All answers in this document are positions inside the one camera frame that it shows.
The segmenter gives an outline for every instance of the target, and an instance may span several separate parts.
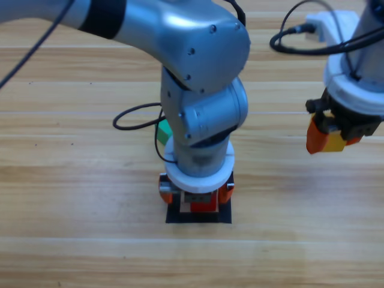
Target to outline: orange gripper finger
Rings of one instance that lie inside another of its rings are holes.
[[[219,204],[226,204],[229,199],[232,197],[233,191],[235,188],[233,187],[232,189],[227,188],[227,184],[219,188],[218,190],[218,202]]]
[[[307,150],[310,154],[323,151],[329,139],[329,134],[322,133],[317,127],[313,119],[307,132]]]

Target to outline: white ring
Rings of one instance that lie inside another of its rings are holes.
[[[165,148],[165,159],[174,161],[173,157],[173,137],[171,137]],[[228,143],[227,155],[222,168],[215,174],[209,177],[191,177],[180,171],[176,164],[165,163],[166,172],[169,179],[181,190],[203,194],[213,192],[222,187],[230,178],[235,166],[235,150]]]

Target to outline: green block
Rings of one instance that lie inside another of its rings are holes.
[[[172,136],[173,132],[170,128],[168,121],[163,120],[158,126],[157,140],[160,141],[164,146],[166,145],[168,139]]]

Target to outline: black cable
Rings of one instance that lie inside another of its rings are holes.
[[[280,33],[279,34],[282,34],[283,33],[283,30],[284,30],[284,26],[289,18],[289,16],[298,8],[300,7],[301,5],[305,4],[305,3],[309,3],[309,2],[313,2],[313,3],[317,3],[323,7],[325,7],[332,15],[334,21],[335,21],[335,24],[336,24],[336,28],[337,28],[337,32],[338,32],[338,35],[340,37],[340,41],[341,43],[344,42],[344,37],[343,37],[343,32],[341,30],[341,26],[340,26],[340,23],[337,19],[337,16],[336,16],[336,13],[335,13],[335,10],[325,1],[323,0],[303,0],[299,3],[297,3],[295,6],[292,7],[292,9],[287,13],[287,15],[285,16],[282,24],[281,24],[281,28],[280,28]],[[282,46],[281,45],[281,39],[282,37],[279,37],[278,39],[278,45],[279,46]],[[349,67],[349,70],[350,70],[350,73],[351,73],[351,76],[354,78],[354,79],[359,79],[359,77],[356,75],[355,73],[355,69],[353,69],[352,67],[352,62],[350,60],[350,57],[348,55],[348,53],[346,53],[346,60],[347,60],[347,64],[348,64],[348,67]]]
[[[294,55],[308,55],[308,56],[329,56],[329,55],[334,55],[334,54],[341,54],[341,53],[347,53],[347,52],[352,52],[356,51],[362,48],[365,48],[369,45],[372,45],[374,43],[377,43],[379,41],[382,41],[384,39],[384,32],[379,33],[376,36],[372,36],[369,39],[366,39],[364,41],[360,41],[356,44],[353,45],[348,45],[349,43],[355,42],[355,39],[351,39],[350,41],[347,41],[342,44],[338,45],[333,45],[329,46],[326,48],[320,48],[320,49],[311,49],[311,50],[304,50],[304,49],[296,49],[296,48],[291,48],[291,47],[286,47],[283,45],[276,45],[276,41],[282,37],[282,35],[279,33],[271,38],[271,41],[269,42],[269,45],[271,46],[272,49],[274,49],[277,52],[280,53],[285,53],[285,54],[294,54]]]
[[[224,0],[232,5],[232,7],[235,9],[239,21],[244,25],[247,26],[247,17],[245,15],[245,12],[240,7],[240,5],[236,2],[236,0]]]
[[[166,117],[160,117],[159,119],[156,119],[156,120],[153,120],[153,121],[149,121],[147,123],[144,123],[144,124],[140,124],[140,125],[137,125],[137,126],[127,126],[127,127],[124,127],[124,126],[120,126],[118,125],[118,121],[123,117],[125,116],[126,114],[129,114],[133,111],[136,111],[136,110],[139,110],[139,109],[142,109],[142,108],[147,108],[147,107],[154,107],[154,106],[161,106],[161,103],[149,103],[149,104],[144,104],[144,105],[139,105],[139,106],[136,106],[136,107],[133,107],[131,109],[128,109],[122,113],[120,113],[118,116],[116,116],[113,120],[113,126],[118,129],[118,130],[122,130],[122,131],[132,131],[132,130],[138,130],[138,129],[142,129],[142,128],[145,128],[145,127],[148,127],[148,126],[152,126],[152,125],[156,125],[156,124],[159,124],[162,120],[165,120]]]
[[[176,164],[177,162],[175,161],[169,161],[167,159],[165,159],[163,156],[161,156],[160,154],[160,151],[158,150],[158,146],[157,146],[157,134],[158,134],[158,126],[160,124],[161,121],[165,120],[166,117],[165,116],[162,116],[163,114],[163,109],[161,109],[161,112],[160,112],[160,115],[158,117],[158,119],[155,119],[155,120],[152,120],[152,121],[149,121],[147,123],[144,123],[144,124],[140,124],[140,125],[136,125],[136,126],[127,126],[127,127],[123,127],[123,126],[120,126],[118,125],[118,121],[123,117],[125,116],[126,114],[129,114],[133,111],[136,111],[136,110],[139,110],[139,109],[142,109],[142,108],[147,108],[147,107],[154,107],[154,106],[161,106],[161,103],[149,103],[149,104],[144,104],[144,105],[139,105],[139,106],[136,106],[136,107],[133,107],[131,109],[128,109],[122,113],[120,113],[118,116],[116,116],[113,120],[113,126],[118,129],[118,130],[122,130],[122,131],[132,131],[132,130],[139,130],[139,129],[142,129],[142,128],[145,128],[145,127],[149,127],[149,126],[152,126],[152,125],[155,125],[155,148],[156,148],[156,152],[157,152],[157,155],[160,157],[160,159],[162,159],[164,162],[168,162],[168,163],[172,163],[172,164]]]
[[[373,35],[373,34],[376,34],[376,33],[380,32],[380,31],[384,31],[384,27],[377,28],[377,29],[372,30],[372,31],[370,31],[370,32],[367,32],[367,33],[365,33],[365,34],[363,34],[363,35],[360,35],[360,36],[358,36],[358,37],[352,38],[351,40],[348,40],[348,41],[344,42],[343,45],[347,45],[347,44],[350,44],[350,43],[359,41],[359,40],[361,40],[361,39],[367,38],[368,36],[371,36],[371,35]]]
[[[160,110],[160,114],[159,114],[159,116],[158,116],[159,123],[161,122],[160,119],[161,119],[162,114],[163,114],[163,109]],[[157,155],[158,155],[158,156],[160,157],[160,159],[162,159],[164,162],[172,163],[172,164],[177,164],[177,161],[170,161],[170,160],[165,159],[163,156],[161,156],[160,151],[158,150],[158,146],[157,146],[158,126],[159,126],[159,124],[156,124],[156,128],[155,128],[155,148],[156,148]]]
[[[56,27],[61,23],[65,15],[67,15],[69,9],[72,7],[75,0],[69,0],[68,4],[61,11],[60,15],[56,18],[56,20],[52,23],[51,27],[45,32],[45,34],[37,41],[37,43],[32,47],[32,49],[23,57],[23,59],[4,77],[4,79],[0,82],[0,89],[4,87],[5,84],[8,83],[9,80],[12,79],[13,76],[16,75],[17,72],[28,62],[28,60],[32,57],[32,55],[40,48],[40,46],[48,39],[48,37],[52,34],[52,32],[56,29]]]

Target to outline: wooden table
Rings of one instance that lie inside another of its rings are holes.
[[[304,103],[321,96],[326,59],[269,49],[296,0],[239,3],[253,45],[241,75],[250,115],[232,137],[233,224],[165,224],[153,127],[112,128],[118,112],[158,101],[160,64],[60,27],[0,93],[1,287],[384,287],[384,130],[310,156]],[[2,76],[48,25],[0,26]]]

